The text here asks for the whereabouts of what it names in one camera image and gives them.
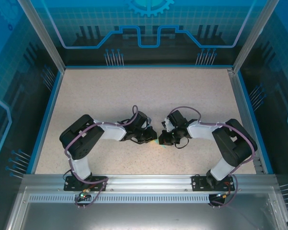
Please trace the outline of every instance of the glass panel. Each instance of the glass panel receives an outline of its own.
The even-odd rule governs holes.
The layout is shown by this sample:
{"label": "glass panel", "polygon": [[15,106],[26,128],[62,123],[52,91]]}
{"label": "glass panel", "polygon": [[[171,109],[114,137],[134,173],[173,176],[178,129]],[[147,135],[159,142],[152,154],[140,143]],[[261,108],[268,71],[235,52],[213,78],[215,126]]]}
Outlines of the glass panel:
{"label": "glass panel", "polygon": [[241,73],[273,171],[288,184],[288,0],[279,1]]}
{"label": "glass panel", "polygon": [[265,0],[34,0],[67,65],[231,65]]}
{"label": "glass panel", "polygon": [[28,166],[57,73],[18,2],[0,1],[0,229]]}

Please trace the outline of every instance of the robotic arm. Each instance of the robotic arm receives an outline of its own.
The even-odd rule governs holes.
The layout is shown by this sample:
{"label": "robotic arm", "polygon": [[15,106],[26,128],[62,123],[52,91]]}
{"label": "robotic arm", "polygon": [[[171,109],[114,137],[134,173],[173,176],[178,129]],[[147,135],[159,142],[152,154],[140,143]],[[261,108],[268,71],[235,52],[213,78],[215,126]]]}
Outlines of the robotic arm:
{"label": "robotic arm", "polygon": [[88,179],[91,175],[87,155],[98,140],[131,140],[137,144],[143,144],[157,139],[157,133],[150,126],[151,119],[141,111],[138,111],[130,119],[112,123],[111,125],[107,122],[103,123],[94,120],[89,115],[83,115],[60,135],[63,147],[66,148],[83,130],[97,123],[101,123],[101,125],[97,125],[83,133],[68,149],[74,173],[82,180]]}
{"label": "robotic arm", "polygon": [[[230,119],[225,124],[238,130],[250,141],[254,150],[257,150],[255,141],[237,120]],[[203,123],[196,119],[187,121],[176,110],[167,116],[162,125],[166,130],[163,130],[159,137],[160,145],[175,145],[177,147],[182,138],[204,138],[216,142],[222,158],[206,174],[207,183],[211,188],[218,185],[220,181],[233,172],[236,167],[252,154],[249,143],[241,135],[221,123]]]}

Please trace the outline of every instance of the work surface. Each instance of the work surface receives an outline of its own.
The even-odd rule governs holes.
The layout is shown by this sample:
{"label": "work surface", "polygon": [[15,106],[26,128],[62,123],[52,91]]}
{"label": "work surface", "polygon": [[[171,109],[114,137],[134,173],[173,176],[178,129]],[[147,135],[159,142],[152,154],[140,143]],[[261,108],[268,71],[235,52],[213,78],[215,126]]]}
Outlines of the work surface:
{"label": "work surface", "polygon": [[[69,170],[60,134],[83,114],[117,122],[132,116],[132,106],[152,119],[158,136],[169,112],[181,105],[202,113],[204,122],[240,121],[226,69],[67,69],[36,173]],[[180,112],[190,120],[198,115]],[[188,146],[160,146],[155,141],[100,140],[88,155],[93,174],[204,174],[221,158],[214,141],[191,139]],[[237,173],[255,173],[252,162]]]}

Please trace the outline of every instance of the black mounting bracket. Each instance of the black mounting bracket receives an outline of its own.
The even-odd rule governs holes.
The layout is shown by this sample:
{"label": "black mounting bracket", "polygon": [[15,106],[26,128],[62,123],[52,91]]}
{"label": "black mounting bracket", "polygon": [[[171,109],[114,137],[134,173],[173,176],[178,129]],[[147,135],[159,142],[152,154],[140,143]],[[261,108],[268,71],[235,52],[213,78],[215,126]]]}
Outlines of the black mounting bracket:
{"label": "black mounting bracket", "polygon": [[[90,176],[89,179],[87,180],[88,182],[93,182],[93,181],[100,181],[103,179],[106,179],[106,176]],[[99,192],[103,183],[95,184],[94,187],[90,188],[91,192]],[[64,184],[64,191],[83,191],[87,188],[92,186],[91,184],[85,184],[81,181],[78,181],[76,177],[74,176],[67,176],[65,179],[65,184]]]}
{"label": "black mounting bracket", "polygon": [[214,188],[207,182],[207,176],[195,175],[191,177],[192,190],[194,192],[226,192],[228,191],[228,186],[225,182],[229,182],[230,191],[235,191],[235,185],[232,176],[225,177],[220,181]]}

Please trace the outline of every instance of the speckled beige tabletop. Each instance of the speckled beige tabletop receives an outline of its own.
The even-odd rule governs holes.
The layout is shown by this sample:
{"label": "speckled beige tabletop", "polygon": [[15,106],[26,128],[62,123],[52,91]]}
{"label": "speckled beige tabletop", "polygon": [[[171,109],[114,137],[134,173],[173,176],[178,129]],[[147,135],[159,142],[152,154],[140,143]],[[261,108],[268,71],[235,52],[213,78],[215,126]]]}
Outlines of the speckled beige tabletop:
{"label": "speckled beige tabletop", "polygon": [[[226,69],[67,69],[36,173],[69,169],[59,136],[83,114],[116,122],[131,117],[133,104],[152,118],[158,136],[161,122],[181,105],[198,109],[205,122],[240,121]],[[188,120],[197,118],[192,110],[180,111]],[[191,139],[183,149],[100,140],[88,158],[93,174],[204,174],[221,154],[214,141],[205,139]],[[255,173],[253,163],[237,173]]]}

